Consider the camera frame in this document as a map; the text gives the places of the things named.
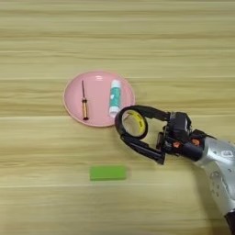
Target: green block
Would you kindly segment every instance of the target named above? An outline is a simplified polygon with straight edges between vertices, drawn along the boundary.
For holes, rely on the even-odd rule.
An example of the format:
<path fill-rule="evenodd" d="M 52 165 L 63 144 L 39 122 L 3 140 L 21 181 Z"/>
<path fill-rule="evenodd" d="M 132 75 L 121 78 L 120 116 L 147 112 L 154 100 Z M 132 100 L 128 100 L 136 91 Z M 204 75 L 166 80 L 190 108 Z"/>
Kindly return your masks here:
<path fill-rule="evenodd" d="M 102 165 L 90 168 L 91 181 L 125 180 L 127 169 L 122 165 Z"/>

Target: round pink dish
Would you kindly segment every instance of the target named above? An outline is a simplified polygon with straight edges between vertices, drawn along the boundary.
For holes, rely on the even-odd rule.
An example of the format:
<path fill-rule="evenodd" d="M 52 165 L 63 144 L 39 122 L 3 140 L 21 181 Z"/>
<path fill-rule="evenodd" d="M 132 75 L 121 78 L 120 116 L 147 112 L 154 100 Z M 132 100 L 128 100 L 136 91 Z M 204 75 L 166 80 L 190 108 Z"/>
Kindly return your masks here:
<path fill-rule="evenodd" d="M 77 121 L 93 127 L 108 127 L 114 125 L 114 119 L 109 116 L 110 88 L 113 80 L 121 82 L 121 108 L 133 106 L 135 95 L 127 80 L 108 72 L 89 72 L 76 76 L 64 91 L 64 106 L 68 113 Z M 88 120 L 83 120 L 83 88 L 87 99 Z"/>

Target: screwdriver handle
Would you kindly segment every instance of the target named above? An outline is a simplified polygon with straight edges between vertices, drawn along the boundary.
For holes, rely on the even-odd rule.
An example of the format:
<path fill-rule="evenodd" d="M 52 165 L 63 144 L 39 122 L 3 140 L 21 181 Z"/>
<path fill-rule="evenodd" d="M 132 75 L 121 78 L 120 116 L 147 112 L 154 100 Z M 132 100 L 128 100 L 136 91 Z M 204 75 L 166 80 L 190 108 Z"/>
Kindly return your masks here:
<path fill-rule="evenodd" d="M 84 120 L 88 120 L 88 108 L 87 108 L 87 99 L 83 98 L 82 100 L 83 103 L 83 115 L 84 115 Z"/>

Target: tape roll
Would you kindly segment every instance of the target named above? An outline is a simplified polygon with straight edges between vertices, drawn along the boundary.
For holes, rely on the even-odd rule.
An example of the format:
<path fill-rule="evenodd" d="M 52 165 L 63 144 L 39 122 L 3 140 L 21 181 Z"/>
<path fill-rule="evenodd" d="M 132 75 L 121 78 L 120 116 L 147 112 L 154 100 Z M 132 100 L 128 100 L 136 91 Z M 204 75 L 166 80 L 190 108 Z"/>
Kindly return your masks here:
<path fill-rule="evenodd" d="M 146 137 L 148 122 L 134 106 L 123 108 L 115 118 L 115 125 L 119 135 L 126 135 L 138 140 Z"/>

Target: orange component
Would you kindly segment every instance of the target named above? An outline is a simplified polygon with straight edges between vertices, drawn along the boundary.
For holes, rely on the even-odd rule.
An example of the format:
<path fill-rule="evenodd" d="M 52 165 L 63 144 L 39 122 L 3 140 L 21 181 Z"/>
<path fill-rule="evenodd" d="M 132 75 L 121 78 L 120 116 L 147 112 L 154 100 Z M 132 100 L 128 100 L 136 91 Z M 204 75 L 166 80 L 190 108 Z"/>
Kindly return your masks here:
<path fill-rule="evenodd" d="M 192 139 L 192 143 L 196 146 L 200 146 L 200 141 L 197 139 Z"/>
<path fill-rule="evenodd" d="M 173 143 L 173 146 L 174 146 L 175 148 L 179 148 L 179 147 L 180 147 L 180 142 L 174 142 L 174 143 Z"/>

